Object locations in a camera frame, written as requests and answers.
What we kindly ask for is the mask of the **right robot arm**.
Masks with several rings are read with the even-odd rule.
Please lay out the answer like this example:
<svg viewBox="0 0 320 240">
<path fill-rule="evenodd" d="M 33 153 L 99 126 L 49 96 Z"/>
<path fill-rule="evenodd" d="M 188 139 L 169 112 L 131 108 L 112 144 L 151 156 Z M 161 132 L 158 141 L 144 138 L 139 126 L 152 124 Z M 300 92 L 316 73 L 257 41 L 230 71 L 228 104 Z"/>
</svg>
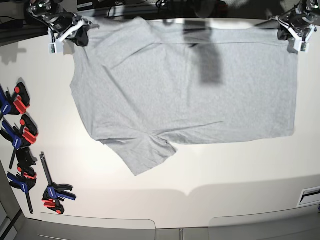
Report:
<svg viewBox="0 0 320 240">
<path fill-rule="evenodd" d="M 53 53 L 63 46 L 64 41 L 71 41 L 78 47 L 89 44 L 88 31 L 100 26 L 74 13 L 66 11 L 61 0 L 31 0 L 27 7 L 28 14 L 48 27 L 51 37 L 49 48 Z"/>
</svg>

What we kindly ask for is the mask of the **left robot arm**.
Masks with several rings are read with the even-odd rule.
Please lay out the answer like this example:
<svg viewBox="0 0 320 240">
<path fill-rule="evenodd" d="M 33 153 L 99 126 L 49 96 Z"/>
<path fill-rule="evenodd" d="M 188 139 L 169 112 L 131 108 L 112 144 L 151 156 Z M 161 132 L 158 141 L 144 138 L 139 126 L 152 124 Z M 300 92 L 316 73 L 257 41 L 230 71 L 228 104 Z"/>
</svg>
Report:
<svg viewBox="0 0 320 240">
<path fill-rule="evenodd" d="M 291 10 L 277 16 L 280 24 L 277 37 L 280 41 L 289 39 L 307 42 L 315 31 L 315 22 L 320 18 L 320 5 L 318 0 L 301 0 Z"/>
</svg>

